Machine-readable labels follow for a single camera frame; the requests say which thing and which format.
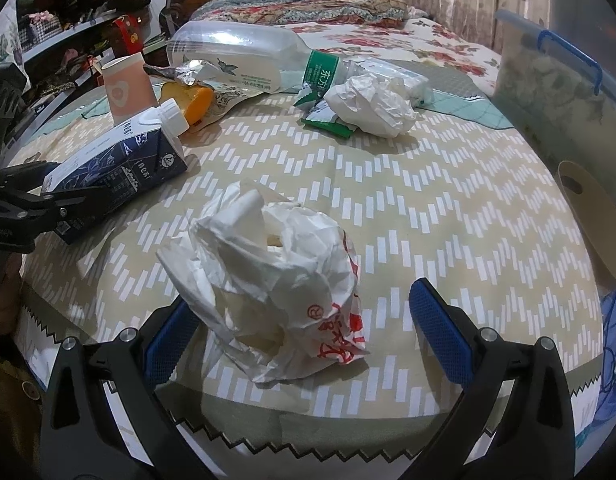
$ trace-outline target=bottle cap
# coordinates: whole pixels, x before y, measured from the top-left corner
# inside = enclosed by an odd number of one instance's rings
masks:
[[[157,116],[162,123],[162,130],[171,137],[179,137],[190,127],[175,99],[168,99],[161,104],[157,108]]]

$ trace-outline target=folded blanket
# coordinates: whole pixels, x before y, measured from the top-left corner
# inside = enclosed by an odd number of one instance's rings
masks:
[[[408,18],[403,0],[213,0],[191,20],[286,25],[288,23],[355,23],[400,27]]]

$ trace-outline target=bolt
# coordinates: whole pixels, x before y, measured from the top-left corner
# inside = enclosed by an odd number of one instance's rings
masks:
[[[554,341],[549,337],[543,337],[539,340],[539,344],[546,350],[552,350],[554,348]]]
[[[77,344],[77,340],[75,338],[67,337],[66,339],[64,339],[64,342],[62,343],[62,348],[64,350],[72,350],[76,344]]]
[[[488,341],[489,343],[496,341],[499,336],[499,334],[497,334],[497,332],[491,329],[489,326],[487,326],[486,328],[482,328],[479,334],[482,336],[482,339],[484,341]]]
[[[129,326],[119,332],[119,338],[124,343],[130,343],[137,336],[137,329]]]

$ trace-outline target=button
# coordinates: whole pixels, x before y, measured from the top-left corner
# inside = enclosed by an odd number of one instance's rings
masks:
[[[30,400],[39,400],[39,399],[41,399],[41,395],[39,394],[39,390],[30,381],[23,381],[21,383],[21,387],[24,390],[24,393],[26,394],[26,396]]]

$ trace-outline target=paper cup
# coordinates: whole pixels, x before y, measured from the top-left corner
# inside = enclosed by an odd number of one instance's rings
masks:
[[[141,52],[106,63],[101,73],[115,126],[158,105]]]
[[[557,168],[557,185],[572,210],[588,249],[595,281],[604,292],[616,290],[616,209],[601,185],[567,160]]]

